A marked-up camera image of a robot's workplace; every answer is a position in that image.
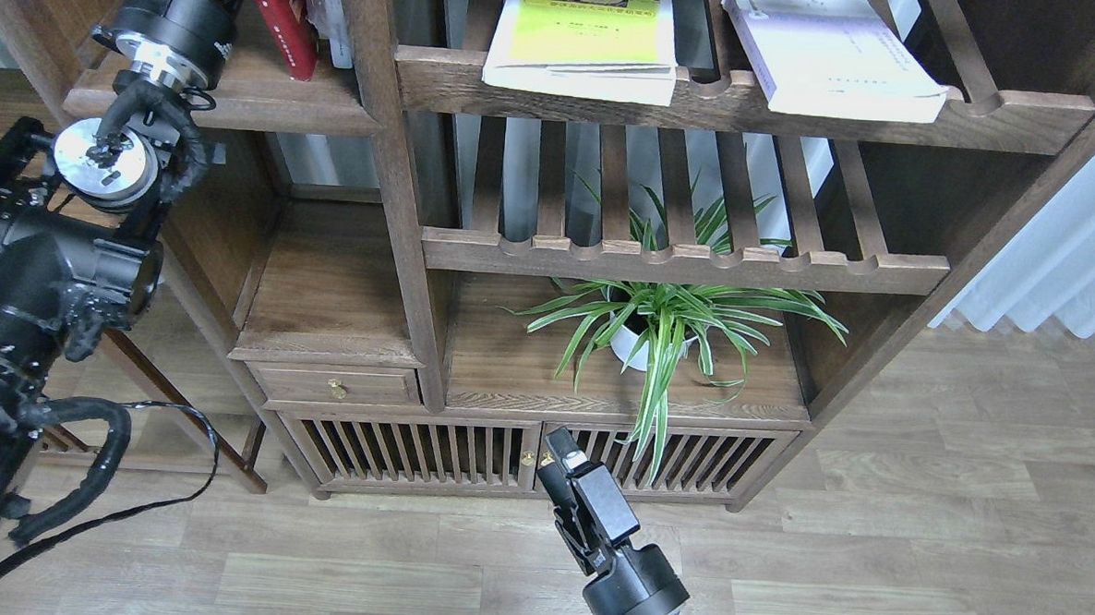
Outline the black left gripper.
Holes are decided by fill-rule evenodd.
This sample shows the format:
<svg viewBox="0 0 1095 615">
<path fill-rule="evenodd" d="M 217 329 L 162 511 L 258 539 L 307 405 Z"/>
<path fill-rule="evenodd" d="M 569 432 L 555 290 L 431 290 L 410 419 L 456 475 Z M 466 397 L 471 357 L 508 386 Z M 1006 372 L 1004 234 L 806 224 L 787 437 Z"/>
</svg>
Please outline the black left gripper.
<svg viewBox="0 0 1095 615">
<path fill-rule="evenodd" d="M 237 38 L 243 0 L 125 0 L 93 39 L 161 84 L 214 86 Z"/>
</svg>

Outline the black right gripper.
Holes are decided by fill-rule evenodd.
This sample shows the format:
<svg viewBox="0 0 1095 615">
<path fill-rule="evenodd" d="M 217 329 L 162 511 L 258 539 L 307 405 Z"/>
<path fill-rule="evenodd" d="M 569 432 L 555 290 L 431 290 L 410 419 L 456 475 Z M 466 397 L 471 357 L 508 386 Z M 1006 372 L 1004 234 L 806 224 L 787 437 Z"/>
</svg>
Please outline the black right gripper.
<svg viewBox="0 0 1095 615">
<path fill-rule="evenodd" d="M 552 460 L 535 474 L 553 502 L 560 536 L 583 575 L 593 615 L 680 615 L 689 596 L 657 544 L 632 547 L 638 518 L 604 463 L 579 448 L 567 428 L 545 437 Z"/>
</svg>

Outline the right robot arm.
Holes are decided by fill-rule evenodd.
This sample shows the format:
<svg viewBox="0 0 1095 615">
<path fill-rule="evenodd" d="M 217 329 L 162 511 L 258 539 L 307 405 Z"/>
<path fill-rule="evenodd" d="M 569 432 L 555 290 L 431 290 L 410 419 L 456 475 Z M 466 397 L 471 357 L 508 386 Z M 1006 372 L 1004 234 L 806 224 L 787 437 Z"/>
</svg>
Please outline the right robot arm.
<svg viewBox="0 0 1095 615">
<path fill-rule="evenodd" d="M 587 456 L 567 428 L 546 437 L 549 459 L 537 477 L 583 575 L 583 600 L 593 615 L 679 615 L 688 591 L 656 544 L 635 548 L 638 517 L 610 469 Z"/>
</svg>

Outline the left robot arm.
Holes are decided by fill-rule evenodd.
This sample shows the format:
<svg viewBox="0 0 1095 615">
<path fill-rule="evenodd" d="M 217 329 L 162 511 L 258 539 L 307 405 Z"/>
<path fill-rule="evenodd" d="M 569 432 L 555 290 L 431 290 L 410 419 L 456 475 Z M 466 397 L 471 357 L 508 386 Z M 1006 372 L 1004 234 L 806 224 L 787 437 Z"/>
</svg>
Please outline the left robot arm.
<svg viewBox="0 0 1095 615">
<path fill-rule="evenodd" d="M 103 494 L 131 437 L 129 405 L 44 386 L 64 357 L 90 356 L 107 330 L 150 306 L 162 267 L 158 233 L 176 199 L 223 161 L 194 111 L 237 40 L 243 0 L 126 0 L 91 35 L 128 58 L 101 118 L 60 134 L 21 117 L 0 139 L 0 520 L 18 549 L 0 579 L 93 527 L 70 519 Z M 78 488 L 32 512 L 20 495 L 46 428 L 103 420 L 107 436 Z"/>
</svg>

